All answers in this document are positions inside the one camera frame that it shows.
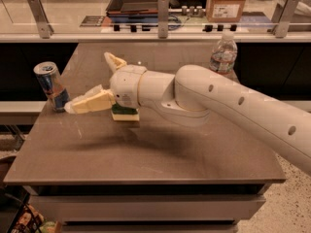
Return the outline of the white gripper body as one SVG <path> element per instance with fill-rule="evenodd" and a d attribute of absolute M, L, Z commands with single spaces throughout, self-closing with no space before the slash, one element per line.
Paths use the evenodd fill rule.
<path fill-rule="evenodd" d="M 110 79 L 110 89 L 116 102 L 126 108 L 137 109 L 138 86 L 147 68 L 137 65 L 126 65 L 117 70 Z"/>

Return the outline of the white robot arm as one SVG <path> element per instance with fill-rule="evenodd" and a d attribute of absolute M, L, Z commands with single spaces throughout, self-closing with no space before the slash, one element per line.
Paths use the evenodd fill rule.
<path fill-rule="evenodd" d="M 69 114 L 108 110 L 113 105 L 150 108 L 165 119 L 196 126 L 211 111 L 270 145 L 296 168 L 311 175 L 311 114 L 216 72 L 185 65 L 174 74 L 129 65 L 104 54 L 113 72 L 108 89 L 98 85 L 65 105 Z"/>

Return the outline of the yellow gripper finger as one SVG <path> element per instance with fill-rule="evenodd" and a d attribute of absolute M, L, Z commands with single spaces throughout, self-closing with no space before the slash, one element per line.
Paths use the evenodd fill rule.
<path fill-rule="evenodd" d="M 97 85 L 84 95 L 67 102 L 64 110 L 68 114 L 86 114 L 111 109 L 116 104 L 113 92 Z"/>
<path fill-rule="evenodd" d="M 121 58 L 118 58 L 111 54 L 110 52 L 104 53 L 105 60 L 110 67 L 110 70 L 115 73 L 118 71 L 121 67 L 126 66 L 127 62 Z"/>

